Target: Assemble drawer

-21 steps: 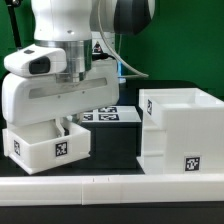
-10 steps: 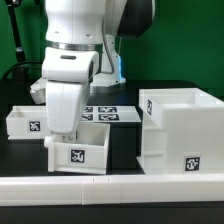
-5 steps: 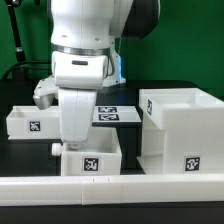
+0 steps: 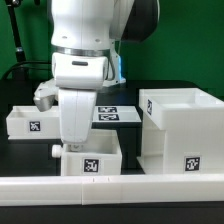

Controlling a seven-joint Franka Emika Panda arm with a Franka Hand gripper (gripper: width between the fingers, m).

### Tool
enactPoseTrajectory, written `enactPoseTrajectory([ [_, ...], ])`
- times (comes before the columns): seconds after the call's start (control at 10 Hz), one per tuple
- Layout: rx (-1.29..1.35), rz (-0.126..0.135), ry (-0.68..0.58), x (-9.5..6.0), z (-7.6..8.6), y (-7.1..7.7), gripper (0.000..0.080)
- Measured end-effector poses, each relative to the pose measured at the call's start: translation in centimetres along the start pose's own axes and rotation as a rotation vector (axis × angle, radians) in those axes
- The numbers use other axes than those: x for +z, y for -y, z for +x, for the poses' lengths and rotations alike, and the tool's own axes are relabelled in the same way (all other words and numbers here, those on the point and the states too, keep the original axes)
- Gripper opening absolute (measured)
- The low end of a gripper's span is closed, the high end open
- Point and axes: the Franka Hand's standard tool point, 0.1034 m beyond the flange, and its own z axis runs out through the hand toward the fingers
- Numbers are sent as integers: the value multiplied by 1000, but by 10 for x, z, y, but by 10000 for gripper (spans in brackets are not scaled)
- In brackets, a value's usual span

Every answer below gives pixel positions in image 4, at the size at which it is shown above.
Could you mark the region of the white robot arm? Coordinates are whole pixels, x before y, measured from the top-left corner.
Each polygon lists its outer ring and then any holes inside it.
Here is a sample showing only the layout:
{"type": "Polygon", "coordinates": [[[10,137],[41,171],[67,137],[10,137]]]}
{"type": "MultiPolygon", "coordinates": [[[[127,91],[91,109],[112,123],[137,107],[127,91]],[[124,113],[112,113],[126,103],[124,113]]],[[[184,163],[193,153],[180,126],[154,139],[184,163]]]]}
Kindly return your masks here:
{"type": "Polygon", "coordinates": [[[51,0],[52,78],[34,102],[44,112],[59,106],[60,139],[77,150],[87,143],[97,92],[109,75],[111,42],[142,42],[155,31],[159,0],[51,0]]]}

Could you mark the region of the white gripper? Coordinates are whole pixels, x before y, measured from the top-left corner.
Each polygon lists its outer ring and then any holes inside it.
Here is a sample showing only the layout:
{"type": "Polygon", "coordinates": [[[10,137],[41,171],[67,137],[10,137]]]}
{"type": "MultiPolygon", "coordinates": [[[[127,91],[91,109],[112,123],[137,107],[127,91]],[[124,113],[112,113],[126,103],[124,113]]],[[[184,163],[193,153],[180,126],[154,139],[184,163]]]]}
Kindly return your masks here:
{"type": "Polygon", "coordinates": [[[34,93],[40,112],[49,110],[58,98],[60,138],[71,152],[83,150],[92,126],[97,91],[108,72],[105,56],[52,55],[53,78],[41,83],[34,93]]]}

